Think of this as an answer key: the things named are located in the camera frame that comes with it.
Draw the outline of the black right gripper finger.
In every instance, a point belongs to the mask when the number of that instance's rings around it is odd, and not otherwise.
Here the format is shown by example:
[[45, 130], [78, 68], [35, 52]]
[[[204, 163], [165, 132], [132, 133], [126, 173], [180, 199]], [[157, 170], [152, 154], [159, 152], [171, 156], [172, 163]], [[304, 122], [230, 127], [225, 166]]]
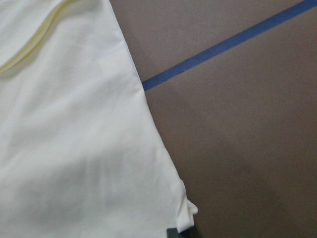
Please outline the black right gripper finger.
[[196, 235], [196, 227], [192, 226], [182, 232], [179, 232], [177, 228], [168, 228], [166, 235], [167, 238], [194, 238]]

